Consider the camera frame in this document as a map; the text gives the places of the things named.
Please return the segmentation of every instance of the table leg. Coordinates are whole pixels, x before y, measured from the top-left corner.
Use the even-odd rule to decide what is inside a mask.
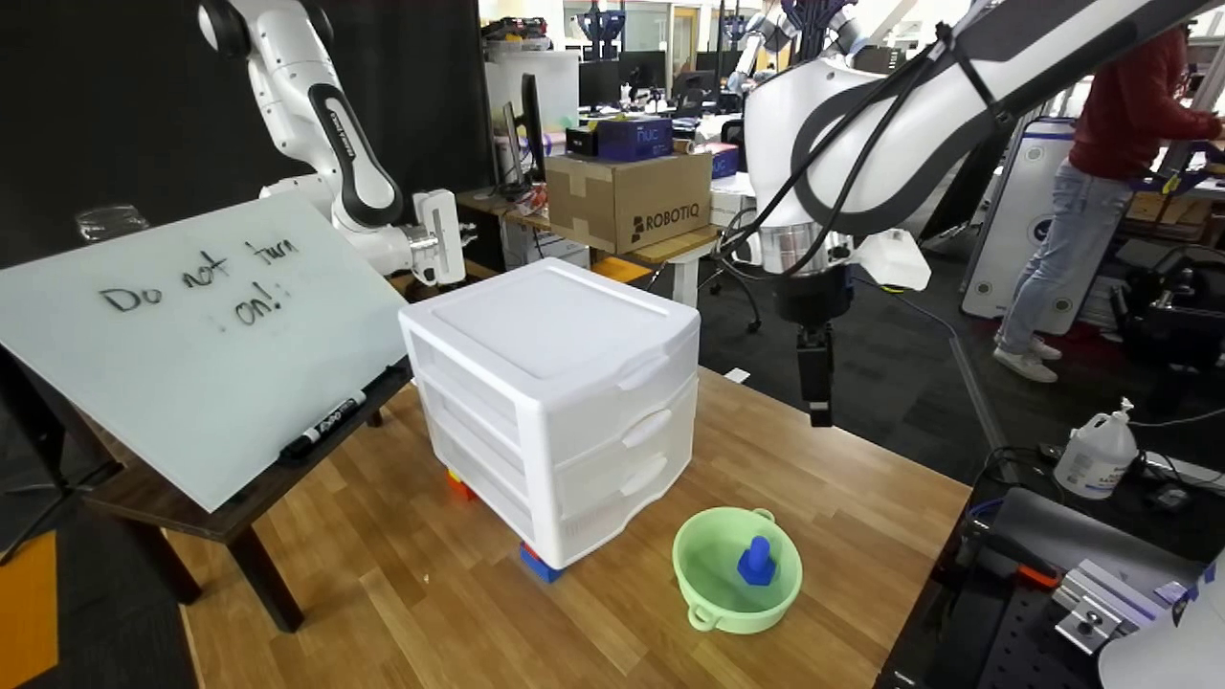
[[[197,595],[197,581],[174,555],[174,547],[164,542],[159,527],[137,525],[137,521],[117,521],[131,542],[153,564],[153,575],[164,581],[164,590],[181,602],[192,606]]]
[[[269,558],[261,534],[251,527],[241,527],[229,542],[229,555],[246,581],[256,590],[264,602],[269,616],[275,618],[279,630],[293,630],[302,625],[302,607],[283,585],[275,564]]]
[[[675,259],[675,299],[696,311],[696,269],[701,256]]]

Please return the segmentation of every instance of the floor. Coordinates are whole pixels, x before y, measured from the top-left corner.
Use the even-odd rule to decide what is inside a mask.
[[[969,250],[934,259],[934,285],[920,301],[886,299],[870,284],[858,285],[853,311],[835,322],[835,421],[957,477],[976,477],[983,458],[1004,458],[1015,483],[1056,493],[1037,446],[1060,444],[1070,426],[1082,426],[1101,404],[1119,404],[1121,393],[1128,393],[1136,418],[1143,418],[1143,402],[1162,375],[1128,365],[1121,349],[1101,344],[1093,334],[1062,338],[1068,359],[1060,365],[1060,385],[1032,385],[1005,375],[991,365],[991,329],[957,311],[963,265]],[[714,372],[743,367],[750,372],[750,385],[796,404],[792,326],[774,317],[769,284],[752,278],[750,285],[765,307],[765,326],[756,334],[747,334],[750,311],[729,284],[701,299],[701,365]],[[999,418],[1005,440],[999,450],[991,450],[978,431],[943,322],[963,342],[976,381]],[[1190,381],[1181,412],[1221,402],[1221,375]],[[1225,454],[1212,450],[1216,430],[1221,426],[1190,426],[1177,431],[1136,431],[1136,440],[1225,469]],[[6,412],[0,412],[0,435],[0,486],[38,483],[38,463],[14,435]],[[89,450],[68,446],[68,476],[89,476],[89,467]],[[1113,502],[1074,506],[1190,558],[1209,558],[1225,542],[1221,502],[1196,493],[1190,509],[1162,514],[1147,493],[1152,486],[1128,477]],[[30,506],[33,502],[0,497],[0,541]],[[57,533],[62,666],[33,686],[192,686],[174,606],[131,552],[122,533],[72,506],[57,514]]]

